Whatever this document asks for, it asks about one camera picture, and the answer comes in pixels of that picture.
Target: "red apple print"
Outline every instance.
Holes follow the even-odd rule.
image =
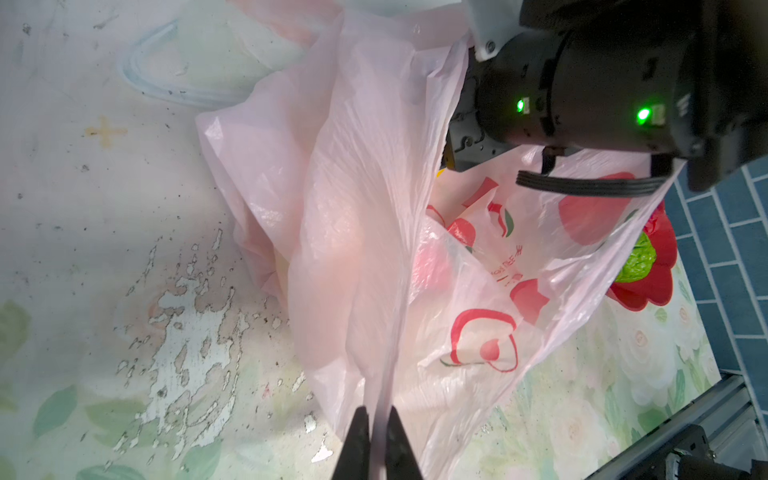
[[[633,179],[628,172],[601,177],[605,180]],[[560,220],[566,233],[579,245],[602,241],[621,218],[630,198],[566,197],[560,200]]]
[[[538,292],[538,279],[526,280],[515,285],[509,293],[509,298],[523,315],[523,320],[535,325],[544,305],[549,303],[549,298]]]
[[[480,357],[486,362],[498,360],[502,351],[498,348],[498,339],[489,340],[480,347]]]
[[[502,237],[506,238],[512,235],[515,222],[512,221],[512,215],[509,214],[509,211],[502,208],[501,204],[495,204],[494,202],[488,204],[488,211],[491,212],[492,218],[496,217],[496,222],[502,228]]]
[[[448,227],[448,232],[467,247],[470,253],[472,252],[475,245],[475,227],[471,223],[463,218],[457,218]]]
[[[480,185],[480,188],[476,192],[474,192],[470,198],[468,198],[467,200],[464,200],[464,202],[462,202],[462,205],[465,208],[469,208],[469,206],[472,205],[474,202],[480,200],[480,197],[482,197],[483,195],[491,191],[491,189],[494,189],[496,187],[498,187],[498,184],[493,180],[491,180],[490,178],[486,177],[482,181],[482,185]]]
[[[451,355],[440,361],[447,366],[488,363],[498,372],[518,368],[515,320],[495,310],[465,310],[451,328]]]

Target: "plastic bag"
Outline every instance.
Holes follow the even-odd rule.
[[[344,12],[245,103],[197,119],[235,238],[287,305],[333,428],[375,412],[374,472],[395,405],[425,478],[446,478],[493,405],[597,308],[672,181],[633,200],[517,187],[537,147],[437,177],[466,30],[455,7]],[[560,163],[562,177],[650,168],[615,152]]]

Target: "floral tablecloth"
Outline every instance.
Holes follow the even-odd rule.
[[[497,406],[454,478],[581,480],[720,380],[682,263],[668,304],[606,298]]]
[[[0,480],[330,477],[340,442],[288,320],[232,286],[249,280],[221,244],[221,230],[181,249],[159,240],[88,318],[0,303]],[[606,296],[493,411],[454,477],[579,480],[715,383],[679,261],[672,273],[663,307]]]

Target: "translucent plastic bag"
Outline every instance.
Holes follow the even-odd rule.
[[[375,412],[375,471],[395,405],[424,476],[446,478],[493,405],[587,321],[666,191],[516,186],[540,167],[537,147],[437,177],[465,33],[460,8],[345,12],[245,103],[197,119],[236,240],[287,305],[333,428],[343,436],[357,406]],[[584,151],[554,174],[649,168],[647,155]]]

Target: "green led light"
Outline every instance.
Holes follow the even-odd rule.
[[[650,108],[643,108],[637,113],[637,124],[644,124],[650,118]]]

